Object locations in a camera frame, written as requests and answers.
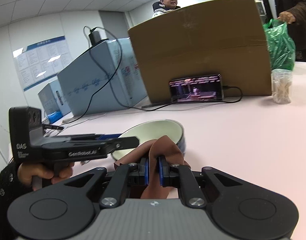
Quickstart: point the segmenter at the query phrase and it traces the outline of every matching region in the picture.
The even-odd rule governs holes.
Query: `hand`
[[[292,24],[293,22],[296,22],[295,16],[290,12],[281,12],[277,20],[281,20],[282,22],[287,24]]]
[[[73,174],[73,166],[74,163],[70,163],[67,168],[64,168],[60,171],[59,177],[54,177],[53,171],[48,170],[41,163],[22,163],[18,169],[18,179],[22,184],[28,187],[32,184],[33,176],[39,176],[42,179],[51,179],[51,183],[55,184],[71,177]]]

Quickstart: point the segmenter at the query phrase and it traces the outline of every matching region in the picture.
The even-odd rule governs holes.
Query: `smartphone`
[[[180,78],[169,82],[172,102],[207,102],[223,100],[221,75]]]

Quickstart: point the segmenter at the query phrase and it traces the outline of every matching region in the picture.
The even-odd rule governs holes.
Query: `brown cloth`
[[[120,164],[136,163],[142,157],[149,155],[149,185],[131,188],[131,198],[165,199],[172,187],[162,187],[158,173],[157,157],[164,155],[169,164],[187,165],[184,156],[177,145],[166,135],[158,140],[147,141],[114,163],[115,169]]]

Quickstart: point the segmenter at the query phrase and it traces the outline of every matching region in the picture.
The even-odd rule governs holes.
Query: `ceiling light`
[[[49,59],[48,63],[49,63],[49,62],[52,62],[52,61],[55,61],[56,59],[58,59],[58,58],[60,58],[60,57],[61,57],[61,55],[56,56],[56,57],[52,57],[52,58]]]
[[[13,57],[17,57],[17,56],[21,55],[22,52],[23,52],[23,48],[15,50],[13,52]]]
[[[36,77],[42,76],[43,74],[45,74],[46,71],[41,72],[39,75],[37,75]]]

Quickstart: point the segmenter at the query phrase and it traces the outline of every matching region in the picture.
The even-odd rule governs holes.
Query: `green plastic bag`
[[[296,46],[288,35],[287,24],[280,20],[270,20],[263,25],[268,51],[270,54],[270,68],[293,70],[295,65]]]

